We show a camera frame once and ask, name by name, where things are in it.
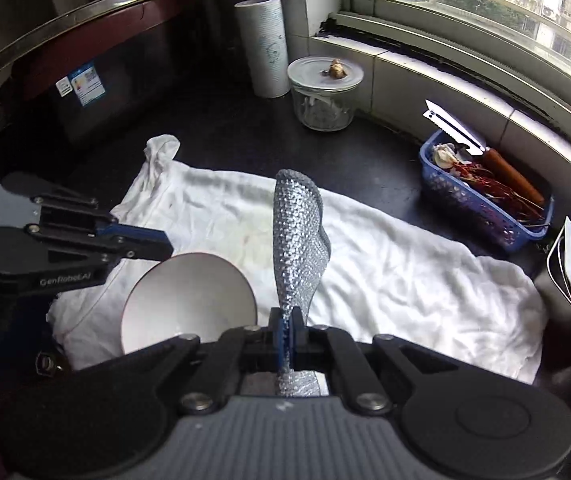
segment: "orange handle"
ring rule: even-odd
[[[543,207],[545,199],[532,184],[521,173],[515,170],[512,165],[501,156],[494,148],[481,155],[483,165],[496,176],[499,182],[510,186],[522,197],[534,202],[537,206]]]

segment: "plastic lid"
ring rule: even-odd
[[[329,66],[336,57],[310,56],[302,57],[290,63],[287,75],[294,86],[309,90],[323,90],[326,92],[342,92],[354,88],[363,79],[363,69],[356,63],[346,59],[339,59],[347,75],[341,79],[334,79],[328,73]]]

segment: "knife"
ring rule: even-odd
[[[494,148],[489,148],[485,139],[467,126],[464,126],[452,114],[446,112],[436,103],[425,100],[427,111],[423,117],[432,121],[446,134],[454,139],[457,144],[465,146],[470,156],[478,156],[485,168],[495,174],[497,180],[510,186],[520,196],[543,207],[545,199],[543,195],[524,177],[519,171],[501,156]]]

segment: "basket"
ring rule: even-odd
[[[550,193],[543,211],[543,226],[524,227],[499,206],[432,162],[432,147],[447,142],[452,142],[452,139],[437,130],[419,151],[424,186],[435,202],[460,218],[465,218],[466,223],[471,223],[476,230],[508,253],[518,251],[529,241],[541,240],[546,235],[554,210],[554,197]]]

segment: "white cloth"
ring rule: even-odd
[[[175,253],[218,254],[245,274],[266,324],[278,306],[272,268],[274,180],[190,168],[172,160],[173,136],[150,139],[147,162],[123,202],[121,222],[164,230]],[[332,256],[310,308],[310,324],[356,340],[391,333],[508,377],[532,382],[547,316],[520,267],[475,257],[446,240],[348,197],[321,190]],[[122,354],[129,292],[155,262],[123,260],[105,285],[53,303],[54,337],[74,368]]]

